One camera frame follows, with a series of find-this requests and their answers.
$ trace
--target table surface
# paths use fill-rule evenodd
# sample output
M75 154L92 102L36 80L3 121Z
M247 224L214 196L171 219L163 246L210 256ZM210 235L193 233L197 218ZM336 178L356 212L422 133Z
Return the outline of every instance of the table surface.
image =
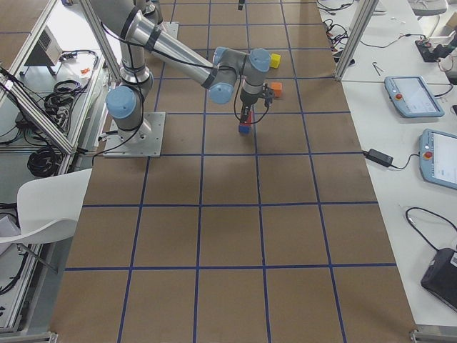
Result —
M333 8L341 5L341 1L336 0L324 3ZM382 3L388 12L371 19L362 38L365 43L385 45L398 38L400 33L422 32L406 0L382 0ZM322 17L330 17L335 23L348 26L354 12L355 8L351 6L335 16L322 12ZM385 76L421 75L434 94L447 90L446 75L437 64L422 61L414 44L416 39L414 36L403 37L385 49L359 44L354 54L356 64L349 67L343 77L344 92L362 149L373 148L391 155L396 166L403 166L410 154L418 152L418 139L424 129L457 134L457 118L451 111L451 106L457 104L455 90L438 101L445 116L406 119L395 110L384 89ZM373 61L384 70L380 76L371 66ZM424 207L457 222L456 191L425 182L419 160L415 157L402 171L386 169L368 160L367 166L415 322L457 326L457 314L420 285L435 252L412 230L404 217L407 208ZM455 248L457 236L451 227L422 213L411 212L411 215L418 218L419 229L438 248Z

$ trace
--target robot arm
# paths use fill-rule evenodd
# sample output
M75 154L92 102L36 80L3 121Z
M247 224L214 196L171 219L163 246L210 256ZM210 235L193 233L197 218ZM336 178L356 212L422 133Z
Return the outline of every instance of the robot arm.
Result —
M266 50L254 49L246 54L219 47L211 63L161 30L156 20L146 18L138 7L139 2L134 6L132 0L91 0L100 20L122 40L142 45L145 50L188 75L208 89L210 99L217 104L230 101L238 76L244 76L241 118L246 116L259 97L265 97L263 83L270 66L270 54ZM134 61L129 67L135 69Z

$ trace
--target white label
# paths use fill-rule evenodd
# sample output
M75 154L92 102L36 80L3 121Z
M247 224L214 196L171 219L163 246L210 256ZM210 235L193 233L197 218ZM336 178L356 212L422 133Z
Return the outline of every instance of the white label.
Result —
M452 256L451 259L451 264L455 267L457 267L457 252L454 252L454 255Z

